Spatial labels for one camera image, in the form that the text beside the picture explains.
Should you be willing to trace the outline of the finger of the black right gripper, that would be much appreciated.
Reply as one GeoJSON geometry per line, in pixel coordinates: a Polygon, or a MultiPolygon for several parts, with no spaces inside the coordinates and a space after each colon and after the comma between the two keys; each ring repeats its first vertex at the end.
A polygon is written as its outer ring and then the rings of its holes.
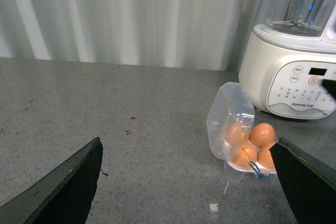
{"type": "Polygon", "coordinates": [[[336,100],[336,80],[323,79],[321,85],[336,100]]]}

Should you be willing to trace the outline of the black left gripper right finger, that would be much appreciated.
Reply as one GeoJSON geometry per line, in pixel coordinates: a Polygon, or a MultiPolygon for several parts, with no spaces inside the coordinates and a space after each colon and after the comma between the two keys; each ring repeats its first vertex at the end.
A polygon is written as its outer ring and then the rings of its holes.
{"type": "Polygon", "coordinates": [[[284,138],[270,152],[297,222],[335,223],[335,169],[284,138]]]}

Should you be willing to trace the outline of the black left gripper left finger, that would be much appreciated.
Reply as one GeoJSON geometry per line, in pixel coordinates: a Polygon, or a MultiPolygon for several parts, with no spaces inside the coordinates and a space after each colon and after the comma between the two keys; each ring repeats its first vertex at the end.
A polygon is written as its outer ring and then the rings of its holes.
{"type": "Polygon", "coordinates": [[[27,190],[1,206],[1,223],[86,223],[103,156],[94,138],[27,190]]]}

